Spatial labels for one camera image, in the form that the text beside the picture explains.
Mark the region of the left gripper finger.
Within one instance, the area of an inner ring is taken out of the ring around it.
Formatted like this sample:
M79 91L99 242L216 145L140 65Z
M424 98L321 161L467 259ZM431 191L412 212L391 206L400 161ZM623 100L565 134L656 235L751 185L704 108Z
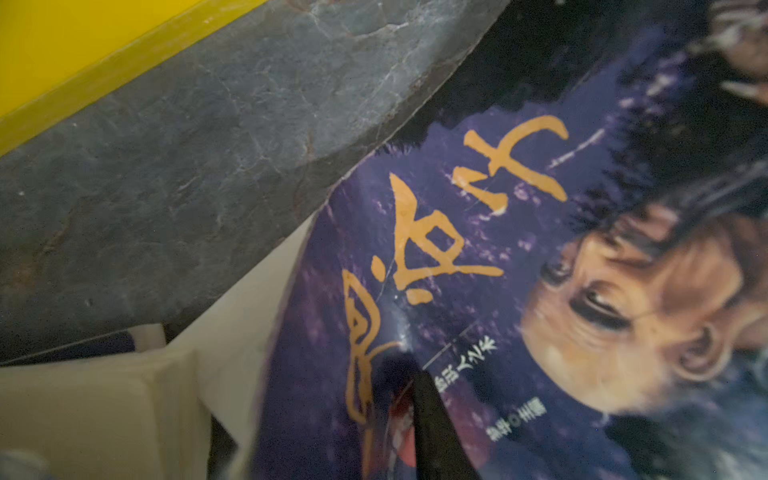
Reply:
M419 371L414 378L413 407L417 479L479 480L426 371Z

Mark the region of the purple portrait book front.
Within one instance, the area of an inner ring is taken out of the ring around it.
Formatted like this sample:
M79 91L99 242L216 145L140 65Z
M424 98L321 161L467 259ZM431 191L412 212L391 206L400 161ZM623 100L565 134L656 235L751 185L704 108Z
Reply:
M317 214L240 479L767 475L767 5L515 1Z

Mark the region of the blue thread-bound book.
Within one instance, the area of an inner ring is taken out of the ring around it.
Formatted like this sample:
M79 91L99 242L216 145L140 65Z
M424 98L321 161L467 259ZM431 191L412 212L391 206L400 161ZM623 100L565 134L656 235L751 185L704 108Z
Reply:
M158 324L1 364L4 479L205 479L211 426L195 353Z

